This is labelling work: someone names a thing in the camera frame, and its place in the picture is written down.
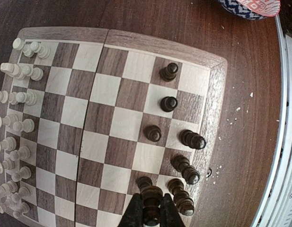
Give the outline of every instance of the chessboard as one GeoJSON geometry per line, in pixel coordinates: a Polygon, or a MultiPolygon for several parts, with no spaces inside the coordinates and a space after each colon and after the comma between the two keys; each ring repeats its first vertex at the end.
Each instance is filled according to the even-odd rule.
{"type": "MultiPolygon", "coordinates": [[[[181,178],[170,159],[182,154],[199,171],[200,181],[185,189],[197,204],[206,180],[220,121],[227,61],[183,44],[125,31],[82,27],[22,29],[26,44],[40,42],[50,56],[28,58],[13,50],[10,63],[29,64],[44,71],[40,81],[5,75],[2,90],[33,91],[34,106],[0,103],[0,116],[32,119],[35,130],[18,133],[0,128],[0,141],[14,137],[17,149],[27,146],[31,157],[0,174],[0,185],[27,166],[25,186],[31,195],[22,201],[30,211],[19,218],[30,227],[116,227],[134,193],[135,180],[148,176],[169,193],[166,183],[181,178]],[[171,81],[159,71],[178,65],[171,81]],[[178,107],[164,112],[159,102],[176,97],[178,107]],[[160,127],[158,142],[143,131],[160,127]],[[203,150],[184,146],[185,129],[207,141],[203,150]]],[[[9,157],[0,152],[0,162],[9,157]]],[[[184,218],[190,226],[191,218],[184,218]]]]}

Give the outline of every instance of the white pawn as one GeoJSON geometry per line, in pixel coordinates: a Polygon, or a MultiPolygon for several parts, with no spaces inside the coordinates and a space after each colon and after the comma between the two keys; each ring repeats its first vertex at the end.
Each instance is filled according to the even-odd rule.
{"type": "Polygon", "coordinates": [[[4,172],[4,169],[14,169],[14,161],[11,161],[10,158],[6,158],[2,163],[0,162],[0,174],[4,172]]]}
{"type": "Polygon", "coordinates": [[[15,122],[13,124],[13,130],[18,132],[32,132],[34,130],[34,122],[31,119],[25,119],[23,122],[15,122]]]}
{"type": "Polygon", "coordinates": [[[29,179],[31,177],[31,170],[29,167],[22,167],[19,171],[13,173],[11,178],[14,182],[19,182],[22,179],[29,179]]]}
{"type": "Polygon", "coordinates": [[[12,161],[17,161],[19,159],[25,160],[25,159],[30,158],[31,152],[28,147],[22,146],[18,150],[14,150],[10,152],[9,156],[12,161]]]}
{"type": "Polygon", "coordinates": [[[7,137],[2,142],[0,142],[0,152],[2,150],[13,151],[17,147],[17,142],[13,137],[7,137]]]}
{"type": "Polygon", "coordinates": [[[28,58],[31,58],[34,54],[30,46],[28,44],[25,44],[25,42],[21,40],[20,38],[16,38],[13,41],[12,47],[18,51],[22,50],[24,55],[28,58]]]}
{"type": "Polygon", "coordinates": [[[27,105],[35,105],[37,102],[37,95],[33,91],[18,92],[16,96],[17,102],[26,103],[27,105]]]}
{"type": "Polygon", "coordinates": [[[22,66],[22,73],[35,81],[39,81],[44,75],[43,70],[38,67],[32,68],[30,65],[22,66]]]}
{"type": "Polygon", "coordinates": [[[30,207],[27,203],[23,202],[19,205],[19,208],[13,212],[13,217],[18,219],[23,214],[27,214],[30,211],[30,207]]]}
{"type": "Polygon", "coordinates": [[[40,43],[35,42],[35,41],[33,41],[30,44],[30,48],[34,53],[37,53],[38,57],[41,59],[48,58],[51,52],[49,47],[41,45],[40,43]]]}
{"type": "Polygon", "coordinates": [[[18,185],[14,181],[8,181],[0,186],[0,199],[18,190],[18,185]]]}
{"type": "Polygon", "coordinates": [[[0,127],[2,127],[3,125],[12,127],[13,123],[17,121],[18,121],[18,116],[13,115],[13,114],[10,114],[4,118],[0,116],[0,127]]]}
{"type": "Polygon", "coordinates": [[[26,187],[21,187],[17,193],[11,196],[13,202],[18,203],[22,198],[29,197],[30,191],[26,187]]]}

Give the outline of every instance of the dark wooden chess piece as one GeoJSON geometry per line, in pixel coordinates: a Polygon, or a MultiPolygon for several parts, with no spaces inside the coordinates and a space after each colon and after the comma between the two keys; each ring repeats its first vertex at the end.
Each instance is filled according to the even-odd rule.
{"type": "Polygon", "coordinates": [[[161,130],[156,125],[151,125],[145,128],[145,135],[148,140],[152,142],[158,142],[161,138],[161,130]]]}
{"type": "Polygon", "coordinates": [[[170,63],[167,67],[160,70],[160,76],[163,80],[169,82],[175,79],[178,72],[178,65],[176,63],[170,63]]]}
{"type": "Polygon", "coordinates": [[[179,179],[172,179],[168,182],[168,189],[174,195],[173,201],[178,212],[185,216],[194,214],[194,202],[188,192],[184,190],[184,184],[179,179]]]}
{"type": "Polygon", "coordinates": [[[202,136],[191,130],[184,130],[180,133],[179,139],[185,146],[188,146],[192,149],[201,150],[206,147],[207,142],[202,136]]]}
{"type": "Polygon", "coordinates": [[[160,102],[160,107],[165,112],[171,112],[177,107],[177,99],[174,97],[164,97],[160,102]]]}
{"type": "Polygon", "coordinates": [[[142,176],[136,180],[143,200],[143,223],[147,226],[156,226],[160,223],[160,202],[163,199],[163,191],[152,185],[152,180],[142,176]]]}
{"type": "Polygon", "coordinates": [[[200,175],[198,171],[190,165],[190,161],[183,155],[178,155],[171,160],[172,166],[182,174],[187,184],[196,184],[200,175]]]}

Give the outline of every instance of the light square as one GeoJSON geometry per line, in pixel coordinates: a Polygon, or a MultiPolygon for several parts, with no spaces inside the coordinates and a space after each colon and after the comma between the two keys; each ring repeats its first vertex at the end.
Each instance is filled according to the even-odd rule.
{"type": "Polygon", "coordinates": [[[60,150],[56,151],[55,173],[76,181],[79,157],[60,150]]]}
{"type": "Polygon", "coordinates": [[[137,141],[142,122],[142,112],[116,107],[110,136],[137,141]]]}
{"type": "Polygon", "coordinates": [[[82,129],[87,105],[88,100],[66,96],[62,109],[61,123],[82,129]]]}
{"type": "Polygon", "coordinates": [[[159,85],[150,84],[147,93],[146,104],[144,108],[144,113],[152,114],[161,117],[172,118],[173,112],[164,112],[160,108],[160,101],[167,96],[176,97],[177,90],[162,87],[159,85]]]}
{"type": "Polygon", "coordinates": [[[123,78],[150,83],[155,56],[129,52],[123,78]]]}
{"type": "Polygon", "coordinates": [[[97,73],[95,75],[90,101],[115,106],[120,82],[120,77],[97,73]]]}
{"type": "Polygon", "coordinates": [[[72,69],[51,67],[46,92],[66,95],[72,69]]]}
{"type": "Polygon", "coordinates": [[[97,210],[99,201],[99,191],[100,191],[99,188],[78,183],[76,191],[76,203],[78,205],[97,210]]]}
{"type": "Polygon", "coordinates": [[[80,157],[95,162],[104,163],[109,136],[84,131],[80,157]]]}
{"type": "Polygon", "coordinates": [[[103,45],[80,44],[73,69],[95,72],[103,45]]]}
{"type": "Polygon", "coordinates": [[[127,194],[131,169],[104,165],[101,188],[127,194]]]}
{"type": "Polygon", "coordinates": [[[40,118],[37,143],[56,149],[60,124],[40,118]]]}
{"type": "Polygon", "coordinates": [[[164,147],[138,142],[132,169],[151,174],[159,174],[164,151],[164,147]]]}

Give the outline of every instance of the dark square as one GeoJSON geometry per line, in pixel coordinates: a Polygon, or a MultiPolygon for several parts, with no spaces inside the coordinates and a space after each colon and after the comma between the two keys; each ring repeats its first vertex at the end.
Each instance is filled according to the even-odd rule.
{"type": "Polygon", "coordinates": [[[89,102],[85,130],[109,135],[114,107],[89,102]]]}
{"type": "Polygon", "coordinates": [[[41,118],[61,122],[65,96],[45,92],[41,118]]]}
{"type": "Polygon", "coordinates": [[[56,149],[38,144],[36,156],[37,167],[55,174],[56,149]]]}
{"type": "Polygon", "coordinates": [[[97,73],[122,77],[128,51],[104,47],[99,59],[97,73]]]}
{"type": "Polygon", "coordinates": [[[78,182],[100,188],[104,164],[80,158],[78,182]]]}
{"type": "Polygon", "coordinates": [[[78,48],[79,44],[59,43],[52,66],[72,68],[78,48]]]}
{"type": "Polygon", "coordinates": [[[57,149],[78,156],[80,154],[82,134],[83,129],[60,124],[57,149]]]}
{"type": "Polygon", "coordinates": [[[94,72],[72,70],[66,95],[75,98],[89,99],[94,77],[94,72]]]}

